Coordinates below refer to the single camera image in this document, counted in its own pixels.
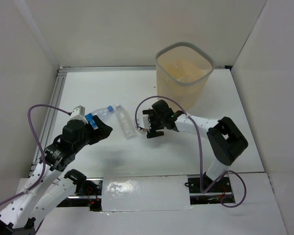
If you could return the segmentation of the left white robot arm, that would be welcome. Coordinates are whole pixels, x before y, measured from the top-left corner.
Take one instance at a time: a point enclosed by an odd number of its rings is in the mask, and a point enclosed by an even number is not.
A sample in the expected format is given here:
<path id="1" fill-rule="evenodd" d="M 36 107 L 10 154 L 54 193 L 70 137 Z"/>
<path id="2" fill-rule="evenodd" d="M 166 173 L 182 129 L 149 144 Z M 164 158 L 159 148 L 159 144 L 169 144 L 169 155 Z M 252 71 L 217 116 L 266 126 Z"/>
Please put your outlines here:
<path id="1" fill-rule="evenodd" d="M 65 171 L 85 146 L 106 139 L 112 128 L 93 116 L 97 125 L 70 120 L 49 145 L 19 196 L 0 211 L 0 235 L 33 235 L 43 219 L 71 194 L 87 190 L 86 176 L 76 169 Z"/>

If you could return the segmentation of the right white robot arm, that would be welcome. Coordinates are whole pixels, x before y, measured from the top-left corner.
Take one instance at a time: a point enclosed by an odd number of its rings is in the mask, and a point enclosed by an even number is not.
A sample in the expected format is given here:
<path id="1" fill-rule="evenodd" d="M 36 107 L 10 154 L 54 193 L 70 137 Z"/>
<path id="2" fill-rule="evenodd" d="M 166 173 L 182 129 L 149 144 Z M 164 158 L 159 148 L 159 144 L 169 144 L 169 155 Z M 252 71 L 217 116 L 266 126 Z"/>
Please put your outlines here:
<path id="1" fill-rule="evenodd" d="M 163 136 L 163 130 L 167 129 L 194 134 L 199 140 L 205 138 L 209 141 L 215 160 L 206 172 L 203 171 L 203 148 L 199 143 L 202 193 L 214 192 L 220 187 L 220 179 L 249 145 L 231 118 L 201 118 L 190 115 L 183 108 L 173 111 L 163 96 L 150 109 L 143 110 L 142 121 L 135 121 L 138 130 L 146 131 L 149 139 Z"/>

